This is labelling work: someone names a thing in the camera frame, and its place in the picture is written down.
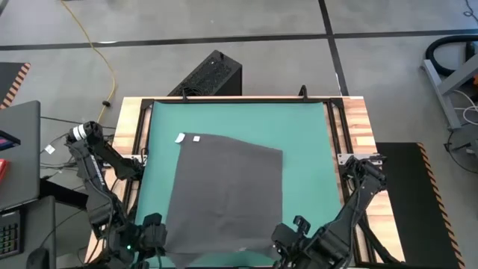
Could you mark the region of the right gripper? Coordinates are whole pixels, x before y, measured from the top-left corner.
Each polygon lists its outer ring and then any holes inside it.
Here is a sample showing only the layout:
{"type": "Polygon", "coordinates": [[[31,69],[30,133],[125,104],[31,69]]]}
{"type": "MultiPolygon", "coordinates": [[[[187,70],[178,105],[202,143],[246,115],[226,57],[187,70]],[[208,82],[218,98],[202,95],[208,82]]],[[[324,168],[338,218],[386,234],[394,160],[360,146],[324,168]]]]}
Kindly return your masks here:
{"type": "Polygon", "coordinates": [[[321,228],[316,230],[312,238],[308,238],[311,224],[303,216],[296,215],[293,224],[297,226],[296,230],[280,223],[273,231],[273,247],[280,255],[275,264],[320,264],[320,256],[313,250],[312,244],[321,228]]]}

